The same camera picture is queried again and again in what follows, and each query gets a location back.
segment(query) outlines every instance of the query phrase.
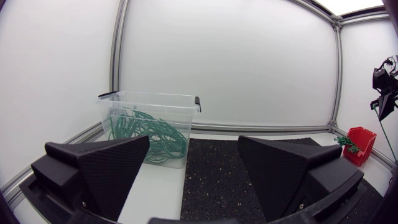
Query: red plastic bin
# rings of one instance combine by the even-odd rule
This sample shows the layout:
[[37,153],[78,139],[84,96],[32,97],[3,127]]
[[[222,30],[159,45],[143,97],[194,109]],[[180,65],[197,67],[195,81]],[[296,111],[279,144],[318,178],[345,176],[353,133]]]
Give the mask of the red plastic bin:
[[348,152],[348,149],[351,146],[345,146],[343,155],[347,157],[347,159],[352,161],[355,165],[360,166],[368,159],[372,151],[374,140],[376,140],[377,134],[362,127],[356,127],[351,128],[348,131],[347,135],[351,139],[351,141],[361,149],[361,151],[358,151],[354,154]]

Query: green object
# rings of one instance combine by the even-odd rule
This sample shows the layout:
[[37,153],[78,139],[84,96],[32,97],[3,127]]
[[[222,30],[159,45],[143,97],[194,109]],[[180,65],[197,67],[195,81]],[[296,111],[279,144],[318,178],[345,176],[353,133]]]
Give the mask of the green object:
[[349,147],[348,149],[347,149],[347,151],[348,152],[350,152],[350,153],[353,153],[353,154],[355,154],[355,153],[357,153],[358,151],[361,151],[361,149],[358,147],[358,146],[356,146],[352,141],[351,141],[351,139],[348,137],[348,136],[346,136],[346,137],[337,137],[337,138],[335,138],[335,141],[337,141],[337,143],[340,145],[340,146],[351,146],[351,147]]
[[163,163],[169,159],[181,159],[187,152],[187,139],[166,121],[156,120],[151,115],[132,111],[131,115],[118,116],[116,124],[109,117],[111,132],[108,140],[148,135],[150,147],[145,161]]
[[[377,113],[376,106],[374,106],[374,105],[373,105],[373,110],[374,110],[374,112],[376,112],[376,115],[377,115],[377,118],[378,118],[378,117],[379,117],[379,113]],[[381,124],[381,121],[379,121],[379,122],[380,122],[381,129],[383,130],[384,136],[385,136],[385,137],[386,137],[386,139],[387,139],[388,145],[390,146],[390,149],[391,149],[392,155],[394,156],[394,159],[396,160],[396,163],[398,163],[398,162],[397,162],[396,155],[394,154],[394,151],[392,150],[392,147],[391,147],[390,141],[389,141],[389,140],[388,140],[388,138],[387,138],[386,131],[384,130],[384,127],[383,127],[383,125]]]

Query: metal rail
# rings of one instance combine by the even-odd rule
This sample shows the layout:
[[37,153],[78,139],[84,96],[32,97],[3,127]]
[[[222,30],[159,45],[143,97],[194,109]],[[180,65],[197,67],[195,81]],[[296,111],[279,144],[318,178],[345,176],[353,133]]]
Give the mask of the metal rail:
[[333,102],[333,110],[331,112],[329,126],[336,125],[337,113],[341,98],[341,83],[343,79],[343,53],[341,51],[341,29],[343,27],[339,24],[333,24],[332,26],[333,30],[335,31],[335,37],[336,37],[337,78],[336,78],[335,99]]
[[109,91],[119,90],[120,53],[128,5],[129,0],[120,0],[116,15],[111,49],[111,66],[109,68]]

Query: small green toy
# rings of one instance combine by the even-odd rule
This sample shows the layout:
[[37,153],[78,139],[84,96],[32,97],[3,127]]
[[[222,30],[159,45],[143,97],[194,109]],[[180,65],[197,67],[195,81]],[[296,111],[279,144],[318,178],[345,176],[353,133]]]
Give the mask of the small green toy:
[[350,153],[357,153],[358,151],[362,151],[362,149],[360,149],[358,146],[356,146],[351,139],[348,136],[342,136],[342,137],[337,137],[335,138],[335,141],[337,141],[337,143],[340,146],[351,146],[347,149],[348,152]]

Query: aluminum frame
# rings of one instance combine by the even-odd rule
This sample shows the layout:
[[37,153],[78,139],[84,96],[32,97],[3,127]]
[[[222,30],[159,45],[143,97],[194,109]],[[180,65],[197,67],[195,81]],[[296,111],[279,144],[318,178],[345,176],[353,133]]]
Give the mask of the aluminum frame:
[[[219,125],[219,124],[192,124],[192,133],[200,134],[229,134],[229,135],[283,135],[283,134],[314,134],[314,133],[333,133],[337,136],[345,136],[346,132],[337,127],[337,114],[341,98],[341,82],[342,82],[342,51],[341,51],[341,29],[343,26],[356,24],[359,22],[376,21],[380,19],[389,19],[389,15],[383,12],[372,12],[368,14],[358,15],[349,17],[346,19],[336,19],[334,15],[328,15],[321,9],[317,8],[313,4],[308,3],[305,0],[291,0],[292,2],[301,5],[309,11],[320,16],[322,19],[329,22],[332,28],[335,30],[336,36],[336,53],[338,57],[338,71],[336,73],[336,92],[335,99],[333,102],[333,110],[331,112],[331,118],[325,126],[232,126],[232,125]],[[116,16],[115,28],[113,34],[112,48],[111,48],[111,60],[109,68],[109,90],[119,90],[119,69],[120,69],[120,57],[121,47],[123,40],[124,22],[127,16],[127,9],[129,0],[120,0],[119,9]],[[103,134],[103,128],[101,123],[96,123],[92,127],[82,131],[71,139],[67,140],[66,144],[93,142]],[[382,165],[386,166],[389,170],[394,171],[397,169],[397,164],[389,159],[386,155],[373,148],[371,156],[375,158]],[[12,178],[8,183],[1,189],[1,193],[10,205],[10,208],[15,209],[18,204],[25,198],[19,189],[19,184],[26,180],[33,174],[32,169],[26,167],[23,171]]]
[[[380,19],[389,19],[389,15],[386,11],[380,12],[370,12],[365,14],[356,15],[348,18],[339,18],[336,15],[328,15],[324,12],[325,8],[320,4],[312,4],[306,0],[290,0],[306,9],[310,12],[318,15],[322,19],[329,22],[335,31],[335,39],[336,39],[336,54],[338,57],[337,60],[337,73],[336,73],[336,91],[335,98],[333,101],[333,109],[331,111],[331,118],[327,124],[328,129],[325,130],[325,126],[263,126],[263,127],[255,127],[255,126],[222,126],[218,124],[200,124],[193,123],[192,124],[192,133],[200,133],[200,134],[255,134],[255,135],[281,135],[281,134],[313,134],[313,133],[322,133],[329,132],[335,133],[338,129],[337,124],[337,115],[338,109],[340,105],[341,98],[341,84],[343,79],[343,54],[342,54],[342,43],[341,43],[341,30],[344,26],[355,24],[359,22],[366,21],[377,21]],[[113,49],[115,47],[115,51],[111,56],[111,65],[113,66],[113,70],[111,67],[111,77],[110,83],[112,86],[111,91],[119,90],[119,66],[120,66],[120,52],[122,46],[122,34],[124,29],[124,20],[126,18],[127,13],[127,5],[128,0],[121,0],[119,6],[118,17],[116,18],[115,30],[118,32],[114,32],[114,41],[113,41]],[[383,162],[382,164],[388,164],[388,157],[381,154],[379,151],[375,150],[375,154],[381,155],[380,158]]]

